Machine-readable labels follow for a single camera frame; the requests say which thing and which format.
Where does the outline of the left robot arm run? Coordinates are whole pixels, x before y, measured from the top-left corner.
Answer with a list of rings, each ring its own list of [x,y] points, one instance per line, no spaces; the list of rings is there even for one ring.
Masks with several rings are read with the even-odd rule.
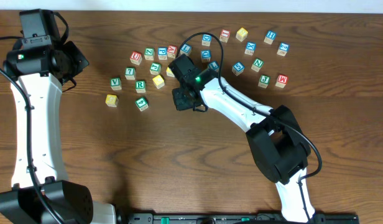
[[[62,86],[89,65],[69,41],[8,53],[0,73],[16,104],[17,156],[0,213],[12,223],[116,223],[116,209],[68,181],[60,140]]]

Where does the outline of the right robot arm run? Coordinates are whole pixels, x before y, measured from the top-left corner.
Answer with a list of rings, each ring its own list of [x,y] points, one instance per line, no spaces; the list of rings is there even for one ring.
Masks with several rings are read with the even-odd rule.
[[[313,221],[306,179],[307,158],[317,149],[302,133],[293,113],[285,106],[273,109],[248,98],[212,69],[172,69],[180,87],[173,90],[176,108],[205,112],[214,109],[245,133],[254,162],[275,183],[282,216],[289,222]]]

